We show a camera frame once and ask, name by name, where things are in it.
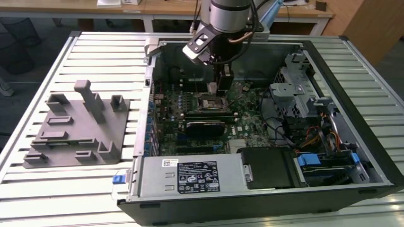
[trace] screw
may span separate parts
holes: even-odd
[[[250,176],[250,174],[246,174],[246,181],[251,182],[251,176]]]

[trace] table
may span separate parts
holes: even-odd
[[[112,176],[131,168],[139,119],[140,83],[152,70],[143,62],[144,46],[151,39],[190,39],[184,34],[94,33],[71,36],[0,154],[0,222],[15,226],[140,227],[120,211],[111,198]],[[404,171],[404,102],[363,58],[350,41],[339,37],[274,35],[270,40],[311,40],[348,96],[366,118],[388,154]],[[74,92],[78,79],[92,81],[102,98],[112,94],[131,99],[122,162],[106,166],[24,169],[28,152],[47,115],[50,94]],[[323,93],[326,85],[315,77]],[[119,184],[115,193],[124,196],[128,187]],[[396,193],[323,214],[215,221],[180,225],[190,227],[340,227],[403,226],[404,196]]]
[[[296,6],[280,9],[276,22],[314,23],[311,35],[322,35],[334,13]],[[192,20],[195,2],[186,0],[143,0],[140,5],[98,9],[96,0],[2,0],[0,17],[142,19],[146,32],[154,32],[155,19]]]

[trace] warning label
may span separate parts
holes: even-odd
[[[220,192],[216,162],[178,163],[179,193]]]

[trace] aluminum profile table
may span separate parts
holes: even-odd
[[[135,221],[111,197],[112,176],[131,168],[140,117],[144,79],[152,68],[143,61],[144,46],[156,38],[190,38],[183,34],[90,33],[71,36],[46,77],[39,92],[0,155],[0,222],[2,226],[98,226],[134,227]],[[311,40],[326,59],[360,113],[363,114],[396,165],[404,172],[404,102],[388,86],[350,41],[339,37],[279,36],[274,40]],[[24,169],[23,157],[30,150],[48,106],[51,93],[74,92],[78,79],[92,82],[102,98],[123,95],[131,99],[122,162],[106,166]],[[327,95],[326,86],[319,81]],[[127,184],[115,193],[127,193]],[[251,218],[178,226],[403,226],[404,194],[371,199],[339,212]]]

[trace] blue tab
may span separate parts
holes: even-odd
[[[151,149],[151,144],[150,143],[144,143],[144,150],[150,150]]]
[[[126,184],[126,175],[115,175],[112,177],[112,184]]]
[[[316,154],[303,154],[299,156],[298,158],[298,162],[300,166],[306,166],[306,165],[320,165],[320,159],[319,156]]]
[[[300,166],[304,166],[304,165],[306,165],[306,161],[304,161],[304,159],[303,159],[303,156],[299,156],[299,157],[298,157],[298,162],[299,162],[299,165],[300,165]]]
[[[150,108],[154,109],[155,108],[155,104],[154,102],[150,102]]]
[[[351,157],[352,157],[354,162],[355,162],[356,164],[360,163],[360,159],[359,159],[358,153],[351,153]]]

